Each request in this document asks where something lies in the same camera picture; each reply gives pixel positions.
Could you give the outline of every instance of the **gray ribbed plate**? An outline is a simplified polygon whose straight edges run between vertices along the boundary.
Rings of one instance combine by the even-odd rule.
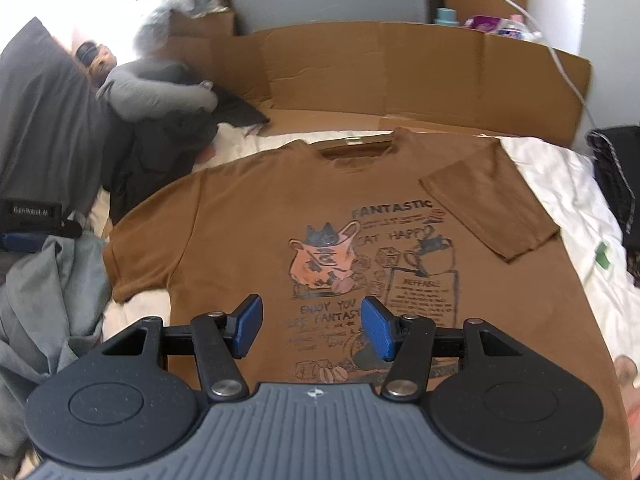
[[[309,395],[316,388],[322,395]],[[44,463],[31,480],[599,480],[585,463],[537,473],[489,468],[439,440],[417,406],[367,384],[262,384],[219,404],[180,448],[114,472]]]

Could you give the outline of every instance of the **blue object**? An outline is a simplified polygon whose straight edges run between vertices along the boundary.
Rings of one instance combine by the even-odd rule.
[[[49,235],[41,232],[4,233],[0,235],[0,244],[5,250],[14,253],[39,253],[47,236]]]
[[[360,304],[360,321],[378,357],[385,361],[394,359],[398,345],[391,333],[390,321],[385,319],[368,296]]]
[[[244,311],[238,317],[231,342],[231,355],[235,359],[245,357],[262,326],[262,298],[258,295],[250,297],[249,305],[241,305]]]
[[[447,25],[448,27],[459,27],[458,15],[453,9],[446,9],[445,7],[439,7],[437,11],[437,17],[433,20],[435,25]]]

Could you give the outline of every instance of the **metal screw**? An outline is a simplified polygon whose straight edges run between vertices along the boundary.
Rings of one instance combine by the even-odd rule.
[[[395,397],[407,397],[417,392],[418,386],[412,381],[396,379],[386,386],[386,390]]]
[[[211,391],[220,397],[231,397],[240,393],[242,384],[235,379],[222,379],[213,384]]]
[[[321,390],[320,388],[311,388],[306,394],[314,399],[319,399],[324,395],[324,390]]]

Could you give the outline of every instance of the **neckline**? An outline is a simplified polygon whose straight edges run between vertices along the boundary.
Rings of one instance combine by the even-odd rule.
[[[387,161],[395,159],[405,146],[406,136],[400,130],[394,130],[389,134],[390,144],[379,155],[358,155],[358,149],[362,150],[365,144],[354,144],[353,146],[345,146],[345,151],[353,150],[353,156],[340,156],[337,158],[327,158],[312,144],[307,144],[301,140],[300,148],[304,150],[305,155],[322,164],[323,167],[332,171],[340,171],[343,173],[362,172],[377,169],[384,165]],[[361,164],[350,166],[348,161],[360,160]]]

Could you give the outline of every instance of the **person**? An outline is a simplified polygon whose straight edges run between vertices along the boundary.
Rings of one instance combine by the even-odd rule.
[[[108,46],[95,41],[85,41],[76,50],[76,59],[85,67],[92,84],[100,88],[109,72],[118,64]]]

